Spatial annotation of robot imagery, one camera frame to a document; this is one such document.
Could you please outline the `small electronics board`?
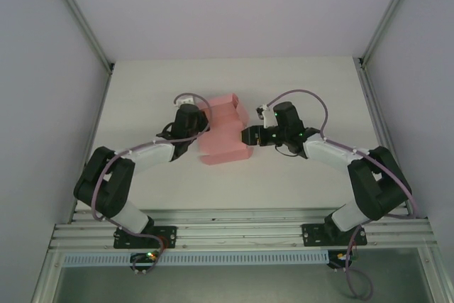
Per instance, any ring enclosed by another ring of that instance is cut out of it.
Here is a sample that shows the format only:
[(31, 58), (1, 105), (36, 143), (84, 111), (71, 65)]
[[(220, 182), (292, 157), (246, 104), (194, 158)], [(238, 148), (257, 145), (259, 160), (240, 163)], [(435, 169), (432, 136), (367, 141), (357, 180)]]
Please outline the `small electronics board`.
[[(337, 270), (344, 269), (346, 265), (346, 251), (345, 250), (329, 250), (328, 251), (328, 264), (329, 268)], [(348, 265), (351, 266), (353, 262), (358, 259), (358, 253), (355, 251), (350, 252)]]
[(158, 250), (145, 253), (133, 253), (130, 256), (131, 270), (137, 274), (147, 274), (156, 265), (159, 260), (160, 252)]

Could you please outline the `aluminium side rail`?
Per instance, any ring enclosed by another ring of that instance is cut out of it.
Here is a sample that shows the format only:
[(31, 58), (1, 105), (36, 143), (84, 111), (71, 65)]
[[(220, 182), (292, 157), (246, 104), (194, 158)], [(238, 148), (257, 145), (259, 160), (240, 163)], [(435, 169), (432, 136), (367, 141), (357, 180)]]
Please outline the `aluminium side rail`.
[[(377, 136), (378, 141), (380, 142), (380, 145), (383, 145), (386, 147), (391, 155), (394, 158), (394, 161), (396, 164), (400, 167), (401, 165), (399, 164), (399, 158), (397, 157), (395, 148), (393, 146), (393, 142), (389, 133), (388, 126), (386, 124), (386, 121), (383, 116), (382, 108), (378, 102), (376, 91), (373, 89), (372, 81), (370, 80), (366, 68), (362, 65), (362, 60), (360, 58), (354, 58), (353, 62), (355, 63), (355, 69), (358, 74), (358, 79), (360, 81), (360, 85), (362, 87), (362, 92), (365, 97), (365, 101), (367, 103), (367, 108), (369, 110), (369, 114), (371, 116), (372, 120), (372, 125), (375, 130), (375, 135)], [(418, 206), (416, 199), (414, 197), (414, 194), (411, 192), (411, 186), (409, 185), (408, 180), (405, 180), (407, 183), (406, 188), (409, 189), (409, 194), (408, 196), (402, 189), (401, 187), (396, 183), (393, 182), (399, 190), (402, 192), (402, 194), (405, 196), (405, 200), (403, 203), (405, 204), (405, 207), (407, 209), (408, 214), (407, 215), (396, 215), (392, 214), (389, 212), (386, 214), (387, 217), (389, 218), (394, 218), (394, 219), (425, 219), (427, 220), (428, 217), (425, 215), (421, 208)]]
[(75, 185), (78, 183), (78, 181), (79, 181), (79, 179), (80, 179), (80, 177), (81, 177), (81, 175), (82, 175), (82, 173), (83, 173), (83, 171), (85, 169), (85, 166), (88, 163), (88, 161), (90, 159), (90, 156), (92, 154), (92, 148), (93, 148), (93, 145), (94, 145), (94, 140), (96, 138), (96, 134), (97, 134), (98, 127), (99, 127), (99, 122), (101, 120), (101, 115), (102, 115), (102, 112), (104, 110), (104, 105), (106, 103), (106, 98), (107, 98), (107, 94), (108, 94), (109, 87), (110, 87), (110, 84), (111, 84), (111, 79), (112, 79), (113, 70), (114, 70), (115, 65), (111, 65), (111, 66), (112, 66), (112, 70), (107, 75), (106, 83), (104, 85), (103, 92), (102, 92), (102, 96), (101, 96), (99, 105), (96, 108), (94, 121), (93, 121), (91, 130), (90, 130), (90, 134), (89, 134), (89, 139), (88, 139), (88, 142), (86, 144), (85, 151), (84, 151), (84, 157), (82, 159), (82, 164), (81, 164), (81, 166), (79, 168), (76, 182), (72, 186), (72, 189), (70, 190), (72, 203), (71, 203), (71, 206), (70, 206), (69, 216), (66, 219), (66, 222), (69, 223), (69, 224), (72, 223), (72, 217), (74, 216), (74, 212), (75, 212), (75, 209), (77, 207), (77, 202), (78, 202), (78, 199), (74, 195)]

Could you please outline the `aluminium frame post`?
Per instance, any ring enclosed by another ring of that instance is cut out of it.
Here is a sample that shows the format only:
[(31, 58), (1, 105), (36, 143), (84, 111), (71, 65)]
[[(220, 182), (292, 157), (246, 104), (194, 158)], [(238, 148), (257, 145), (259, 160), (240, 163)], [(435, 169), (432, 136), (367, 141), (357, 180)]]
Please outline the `aluminium frame post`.
[(92, 49), (97, 60), (105, 69), (107, 75), (112, 75), (114, 63), (107, 57), (106, 52), (101, 46), (99, 39), (96, 37), (92, 27), (89, 25), (87, 17), (84, 15), (77, 0), (63, 0), (63, 3), (71, 13), (75, 23), (79, 26), (82, 35)]
[(392, 24), (394, 17), (398, 13), (400, 7), (402, 6), (404, 0), (389, 0), (382, 17), (377, 24), (367, 47), (365, 48), (364, 53), (361, 57), (358, 58), (360, 67), (365, 70), (369, 61), (371, 61), (372, 56), (374, 55), (378, 45), (382, 41), (385, 33)]

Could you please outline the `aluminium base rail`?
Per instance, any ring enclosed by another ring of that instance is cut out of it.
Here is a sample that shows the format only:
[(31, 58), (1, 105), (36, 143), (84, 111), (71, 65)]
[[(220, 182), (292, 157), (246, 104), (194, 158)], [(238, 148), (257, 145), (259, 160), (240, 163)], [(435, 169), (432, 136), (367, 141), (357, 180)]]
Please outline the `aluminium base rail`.
[[(148, 210), (158, 226), (176, 226), (177, 250), (291, 250), (304, 248), (302, 224), (321, 223), (330, 209)], [(112, 250), (113, 225), (77, 210), (54, 227), (51, 250)], [(426, 219), (385, 217), (365, 226), (367, 248), (437, 244)]]

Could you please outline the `pink cloth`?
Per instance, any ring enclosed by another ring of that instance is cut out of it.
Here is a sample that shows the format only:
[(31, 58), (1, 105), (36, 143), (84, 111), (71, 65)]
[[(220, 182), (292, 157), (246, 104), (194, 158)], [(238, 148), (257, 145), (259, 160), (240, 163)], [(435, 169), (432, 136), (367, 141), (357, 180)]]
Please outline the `pink cloth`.
[(244, 144), (241, 132), (249, 123), (250, 117), (234, 93), (209, 100), (212, 116), (210, 129), (197, 139), (200, 161), (205, 165), (219, 165), (227, 162), (247, 160), (253, 148)]

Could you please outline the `metal lower frame panel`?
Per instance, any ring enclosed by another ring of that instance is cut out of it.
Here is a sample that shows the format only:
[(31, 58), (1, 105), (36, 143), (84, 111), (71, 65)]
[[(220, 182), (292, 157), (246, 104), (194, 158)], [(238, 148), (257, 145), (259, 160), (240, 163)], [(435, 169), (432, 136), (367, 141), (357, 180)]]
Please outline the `metal lower frame panel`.
[(454, 303), (435, 248), (366, 249), (350, 272), (327, 265), (77, 267), (47, 256), (31, 303)]

